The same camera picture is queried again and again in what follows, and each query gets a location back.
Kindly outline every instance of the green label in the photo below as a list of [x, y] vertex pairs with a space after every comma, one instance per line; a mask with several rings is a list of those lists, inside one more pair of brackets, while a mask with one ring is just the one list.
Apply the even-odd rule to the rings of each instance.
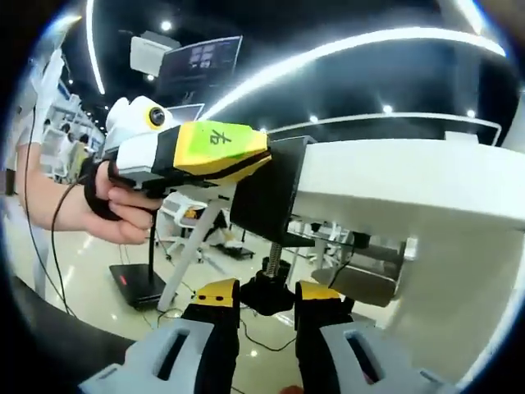
[[197, 121], [189, 143], [189, 153], [211, 159], [235, 158], [246, 153], [253, 131], [250, 126]]

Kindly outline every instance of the white table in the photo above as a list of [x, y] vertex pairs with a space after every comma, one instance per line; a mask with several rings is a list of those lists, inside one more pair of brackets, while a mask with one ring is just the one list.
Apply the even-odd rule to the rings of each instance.
[[[492, 337], [522, 264], [523, 174], [525, 155], [480, 144], [313, 144], [293, 214], [393, 240], [418, 239], [417, 258], [404, 266], [385, 330], [409, 348], [416, 365], [457, 381]], [[233, 196], [235, 187], [180, 192], [208, 201]], [[215, 210], [208, 206], [206, 222]], [[194, 247], [205, 232], [202, 222], [192, 235]], [[168, 281], [165, 293], [171, 294], [163, 295], [160, 310], [175, 290]]]

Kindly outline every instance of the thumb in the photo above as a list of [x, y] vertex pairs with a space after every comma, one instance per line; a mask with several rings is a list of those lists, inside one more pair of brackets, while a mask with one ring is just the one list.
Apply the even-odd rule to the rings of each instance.
[[109, 180], [109, 162], [102, 162], [97, 168], [97, 174], [95, 176], [95, 186], [97, 190], [97, 197], [100, 199], [109, 199], [108, 192], [113, 187], [112, 182]]

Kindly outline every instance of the floor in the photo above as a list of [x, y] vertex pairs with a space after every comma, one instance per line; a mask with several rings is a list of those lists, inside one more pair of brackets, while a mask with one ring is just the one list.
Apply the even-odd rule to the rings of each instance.
[[[8, 200], [11, 211], [16, 213], [11, 220], [5, 220], [7, 233], [7, 249], [11, 253], [11, 261], [15, 273], [29, 286], [34, 287], [32, 264], [36, 257], [32, 248], [27, 221], [23, 217], [16, 199]], [[158, 324], [158, 312], [140, 313], [127, 305], [118, 292], [115, 283], [107, 269], [109, 265], [119, 263], [146, 263], [148, 247], [121, 246], [89, 236], [82, 232], [63, 232], [56, 234], [57, 258], [61, 267], [67, 302], [75, 314], [97, 328], [113, 332], [123, 337], [140, 340], [148, 335]], [[197, 289], [208, 282], [227, 277], [237, 277], [241, 282], [248, 281], [259, 269], [262, 258], [269, 252], [269, 244], [256, 236], [246, 237], [245, 247], [255, 252], [252, 260], [236, 261], [216, 250], [209, 250], [211, 257], [221, 267], [218, 272], [208, 263], [192, 263], [184, 277], [185, 286], [178, 290], [174, 307], [184, 309], [192, 295], [190, 289]], [[165, 259], [162, 247], [155, 250], [155, 271], [167, 280], [177, 262], [178, 254], [172, 256], [172, 261]], [[291, 253], [283, 252], [283, 259], [290, 260]], [[51, 252], [48, 258], [51, 278], [58, 283], [57, 271]], [[299, 279], [311, 280], [313, 266], [310, 262], [299, 258], [292, 277], [292, 283]], [[46, 300], [63, 309], [55, 291], [49, 284], [46, 286]], [[388, 309], [372, 307], [357, 303], [354, 311], [364, 317], [376, 320], [381, 326], [390, 314]], [[160, 319], [160, 324], [166, 324], [170, 318], [176, 318], [177, 311], [171, 311]], [[267, 346], [279, 348], [294, 338], [293, 311], [277, 314], [273, 317], [256, 315], [245, 309], [241, 312], [242, 319], [248, 326], [249, 335]], [[239, 331], [240, 355], [237, 359], [233, 386], [246, 394], [278, 393], [283, 387], [301, 386], [299, 368], [294, 355], [294, 346], [290, 345], [280, 352], [270, 352], [253, 344]]]

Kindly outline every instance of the finger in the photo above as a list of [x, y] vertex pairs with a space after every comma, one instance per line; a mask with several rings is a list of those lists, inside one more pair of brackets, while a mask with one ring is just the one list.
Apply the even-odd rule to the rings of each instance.
[[125, 190], [120, 187], [113, 187], [108, 193], [109, 199], [119, 205], [129, 205], [150, 210], [161, 208], [161, 199], [149, 199], [143, 193], [135, 190]]
[[133, 245], [142, 245], [149, 238], [148, 232], [133, 226], [128, 222], [119, 222], [121, 234]]
[[112, 201], [109, 202], [109, 208], [120, 216], [122, 220], [141, 230], [148, 230], [153, 224], [151, 213], [143, 209], [116, 204]]
[[112, 182], [109, 180], [109, 174], [107, 168], [109, 162], [102, 162], [97, 169], [97, 175], [95, 177], [95, 186], [97, 191], [97, 197], [100, 199], [107, 199], [107, 193], [114, 187]]
[[128, 222], [111, 222], [94, 213], [86, 213], [84, 224], [89, 234], [114, 244], [141, 245], [148, 236], [147, 231], [133, 227]]

